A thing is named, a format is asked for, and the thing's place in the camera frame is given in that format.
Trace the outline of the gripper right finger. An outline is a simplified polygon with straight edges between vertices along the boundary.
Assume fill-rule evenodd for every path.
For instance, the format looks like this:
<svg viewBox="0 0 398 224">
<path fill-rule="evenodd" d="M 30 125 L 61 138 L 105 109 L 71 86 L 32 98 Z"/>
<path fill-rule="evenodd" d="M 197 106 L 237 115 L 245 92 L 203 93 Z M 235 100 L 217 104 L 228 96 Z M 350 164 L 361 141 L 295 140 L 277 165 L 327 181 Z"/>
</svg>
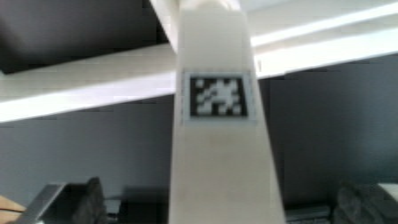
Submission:
<svg viewBox="0 0 398 224">
<path fill-rule="evenodd" d="M 333 224 L 398 224 L 398 183 L 341 186 Z"/>
</svg>

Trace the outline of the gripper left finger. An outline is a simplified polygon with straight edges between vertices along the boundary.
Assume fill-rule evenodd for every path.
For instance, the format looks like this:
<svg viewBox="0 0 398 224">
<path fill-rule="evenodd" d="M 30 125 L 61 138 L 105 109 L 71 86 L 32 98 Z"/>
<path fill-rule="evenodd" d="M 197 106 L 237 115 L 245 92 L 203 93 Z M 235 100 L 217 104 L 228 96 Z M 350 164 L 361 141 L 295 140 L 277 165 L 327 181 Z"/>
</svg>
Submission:
<svg viewBox="0 0 398 224">
<path fill-rule="evenodd" d="M 100 178 L 86 183 L 50 183 L 14 224 L 109 224 Z"/>
</svg>

